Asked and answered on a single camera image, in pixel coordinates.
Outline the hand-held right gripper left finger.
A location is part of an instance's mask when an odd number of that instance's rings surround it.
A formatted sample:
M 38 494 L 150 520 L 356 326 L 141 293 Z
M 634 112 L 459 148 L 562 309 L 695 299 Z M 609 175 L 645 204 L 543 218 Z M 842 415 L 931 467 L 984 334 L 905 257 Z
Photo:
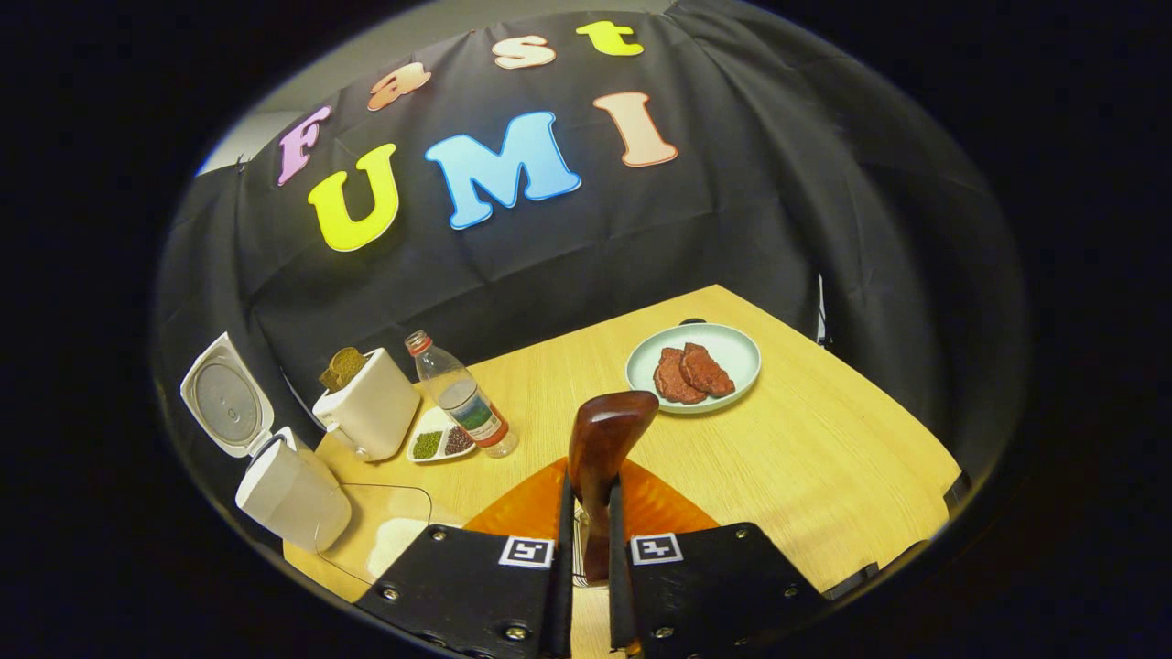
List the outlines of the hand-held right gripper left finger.
M 567 467 L 554 460 L 465 526 L 427 525 L 357 609 L 449 654 L 570 658 L 574 501 Z

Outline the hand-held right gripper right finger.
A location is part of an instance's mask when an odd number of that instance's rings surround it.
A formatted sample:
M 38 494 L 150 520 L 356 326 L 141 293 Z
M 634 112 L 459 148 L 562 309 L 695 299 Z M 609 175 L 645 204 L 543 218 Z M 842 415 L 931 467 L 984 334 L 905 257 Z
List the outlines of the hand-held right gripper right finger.
M 609 489 L 609 644 L 636 658 L 752 658 L 825 598 L 758 525 L 718 525 L 628 460 Z

